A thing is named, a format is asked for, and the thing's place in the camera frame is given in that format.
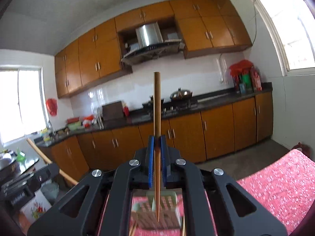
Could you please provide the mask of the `wooden chopstick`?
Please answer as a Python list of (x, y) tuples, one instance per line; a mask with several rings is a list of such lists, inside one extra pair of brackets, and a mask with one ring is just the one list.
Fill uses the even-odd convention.
[[(32, 149), (47, 163), (52, 164), (53, 162), (35, 145), (35, 143), (30, 139), (27, 138), (26, 140), (28, 144), (32, 147)], [(59, 169), (59, 174), (66, 179), (68, 182), (70, 182), (73, 185), (77, 185), (79, 182), (75, 179), (73, 179), (71, 176), (69, 176), (67, 173), (65, 173), (62, 169)]]
[(154, 73), (154, 177), (155, 177), (155, 209), (157, 222), (160, 221), (161, 194), (161, 75)]

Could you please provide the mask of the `left kitchen window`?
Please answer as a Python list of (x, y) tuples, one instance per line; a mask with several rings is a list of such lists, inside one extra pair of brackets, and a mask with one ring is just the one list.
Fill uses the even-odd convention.
[(42, 69), (1, 69), (1, 144), (47, 127), (43, 94)]

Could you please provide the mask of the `kitchen window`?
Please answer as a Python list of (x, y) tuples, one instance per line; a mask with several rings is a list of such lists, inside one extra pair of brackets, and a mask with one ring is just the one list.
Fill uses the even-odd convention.
[(1, 69), (1, 144), (47, 127), (43, 94), (42, 69)]
[(283, 75), (314, 75), (312, 0), (252, 1), (270, 34)]

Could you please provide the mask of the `right kitchen window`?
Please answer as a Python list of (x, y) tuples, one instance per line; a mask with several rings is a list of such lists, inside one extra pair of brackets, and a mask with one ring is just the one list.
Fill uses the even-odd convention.
[(312, 0), (252, 1), (270, 34), (283, 75), (314, 75)]

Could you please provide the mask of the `grey waste bin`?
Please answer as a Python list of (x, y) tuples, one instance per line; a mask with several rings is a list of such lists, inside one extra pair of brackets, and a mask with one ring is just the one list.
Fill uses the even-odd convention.
[(56, 182), (44, 184), (41, 192), (50, 204), (54, 204), (59, 194), (59, 185)]

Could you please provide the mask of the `black gas stove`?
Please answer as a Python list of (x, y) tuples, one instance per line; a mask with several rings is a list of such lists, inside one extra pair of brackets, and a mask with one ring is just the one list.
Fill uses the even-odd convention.
[[(148, 113), (150, 117), (153, 117), (154, 105), (153, 97), (151, 100), (142, 104), (143, 109)], [(161, 99), (161, 114), (162, 116), (167, 114), (173, 114), (182, 110), (188, 110), (197, 106), (197, 100), (193, 99), (184, 99), (177, 101), (164, 102), (164, 99)]]

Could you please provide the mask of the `small red bottle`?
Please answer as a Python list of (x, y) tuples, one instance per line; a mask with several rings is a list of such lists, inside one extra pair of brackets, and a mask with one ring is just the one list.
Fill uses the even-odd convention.
[(129, 108), (128, 108), (128, 106), (126, 106), (126, 105), (123, 106), (123, 113), (124, 113), (125, 117), (129, 117)]

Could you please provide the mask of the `dark wooden cutting board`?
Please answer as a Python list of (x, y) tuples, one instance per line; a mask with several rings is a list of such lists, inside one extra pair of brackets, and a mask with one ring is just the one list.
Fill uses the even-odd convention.
[(122, 119), (124, 117), (122, 101), (105, 104), (101, 107), (101, 109), (104, 121)]

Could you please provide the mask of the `wok with steel lid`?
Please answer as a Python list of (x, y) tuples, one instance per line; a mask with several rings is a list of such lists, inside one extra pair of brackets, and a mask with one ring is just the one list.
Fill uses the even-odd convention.
[(192, 97), (193, 92), (188, 89), (181, 89), (178, 88), (177, 91), (174, 91), (170, 95), (170, 99), (172, 101), (178, 101), (178, 100), (188, 100)]

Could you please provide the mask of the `beige perforated utensil holder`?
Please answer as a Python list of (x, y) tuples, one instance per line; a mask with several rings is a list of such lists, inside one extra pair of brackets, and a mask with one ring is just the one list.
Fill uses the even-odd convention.
[(179, 190), (163, 190), (159, 201), (153, 191), (132, 197), (130, 224), (142, 234), (175, 233), (182, 229), (183, 221), (183, 197)]

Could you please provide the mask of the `orange lower base cabinets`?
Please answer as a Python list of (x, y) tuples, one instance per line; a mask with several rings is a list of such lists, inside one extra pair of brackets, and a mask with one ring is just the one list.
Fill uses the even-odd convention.
[[(189, 115), (164, 119), (161, 133), (183, 158), (205, 162), (252, 146), (273, 133), (272, 93)], [(153, 124), (80, 134), (51, 147), (51, 157), (75, 180), (90, 169), (110, 171), (146, 147)]]

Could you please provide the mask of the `green plastic basin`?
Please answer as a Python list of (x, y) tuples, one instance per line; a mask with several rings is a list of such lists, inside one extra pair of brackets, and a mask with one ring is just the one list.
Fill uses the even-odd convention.
[(68, 128), (70, 131), (75, 131), (75, 130), (80, 129), (81, 126), (82, 126), (82, 122), (79, 120), (79, 121), (77, 121), (77, 122), (68, 124), (68, 125), (67, 125), (67, 128)]

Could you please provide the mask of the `steel range hood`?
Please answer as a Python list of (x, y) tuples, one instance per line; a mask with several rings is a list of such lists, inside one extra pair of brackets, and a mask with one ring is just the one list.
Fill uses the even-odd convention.
[(185, 43), (175, 21), (166, 19), (119, 33), (122, 59), (128, 66), (181, 52)]

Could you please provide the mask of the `red plastic bag on counter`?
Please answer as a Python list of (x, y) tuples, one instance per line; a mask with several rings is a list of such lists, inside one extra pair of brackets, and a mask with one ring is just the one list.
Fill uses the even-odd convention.
[(251, 61), (246, 59), (241, 60), (229, 67), (230, 75), (234, 77), (243, 74), (244, 72), (247, 73), (253, 66), (254, 64)]

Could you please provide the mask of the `orange upper wall cabinets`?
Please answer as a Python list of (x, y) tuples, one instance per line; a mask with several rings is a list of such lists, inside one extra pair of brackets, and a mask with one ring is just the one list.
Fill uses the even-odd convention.
[(238, 52), (251, 39), (230, 0), (168, 0), (124, 12), (55, 55), (59, 98), (132, 72), (132, 66), (183, 52), (185, 58)]

